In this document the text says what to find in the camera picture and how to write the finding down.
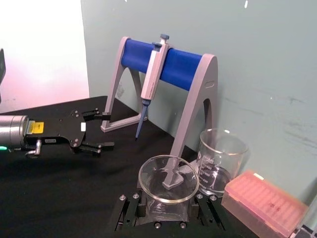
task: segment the glass beaker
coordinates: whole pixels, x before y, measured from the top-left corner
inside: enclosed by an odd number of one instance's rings
[[[229,130],[206,129],[200,134],[200,140],[199,191],[222,197],[227,183],[237,176],[248,148]]]
[[[188,221],[189,199],[198,191],[199,179],[187,161],[171,155],[152,157],[141,166],[139,183],[147,194],[150,221]]]

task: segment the blue pipette holder bar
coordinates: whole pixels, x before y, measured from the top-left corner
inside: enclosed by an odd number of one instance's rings
[[[123,71],[128,68],[134,82],[139,103],[137,116],[120,121],[103,121],[102,131],[107,132],[138,123],[140,120],[141,81],[139,72],[146,73],[154,46],[123,37],[116,56],[110,94],[105,113],[111,113],[115,94]],[[171,155],[181,156],[188,129],[202,104],[205,108],[206,127],[212,128],[216,119],[216,98],[218,85],[217,58],[210,54],[197,55],[176,49],[169,49],[165,58],[160,80],[189,91],[182,118],[175,136]]]

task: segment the light green wall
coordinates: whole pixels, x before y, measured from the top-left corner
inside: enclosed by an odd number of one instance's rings
[[[121,37],[218,57],[219,127],[252,169],[305,202],[317,191],[316,0],[82,0],[91,96],[107,95]],[[150,120],[175,135],[187,92],[160,82]],[[118,98],[136,109],[125,73]],[[197,148],[198,115],[188,145]]]

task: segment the pink pipette tip box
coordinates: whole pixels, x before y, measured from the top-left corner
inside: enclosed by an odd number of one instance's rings
[[[227,184],[221,204],[260,238],[288,238],[308,209],[252,171]]]

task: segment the yellow label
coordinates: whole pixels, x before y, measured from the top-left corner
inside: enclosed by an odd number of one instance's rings
[[[42,134],[44,132],[44,122],[32,122],[29,132],[32,134]]]

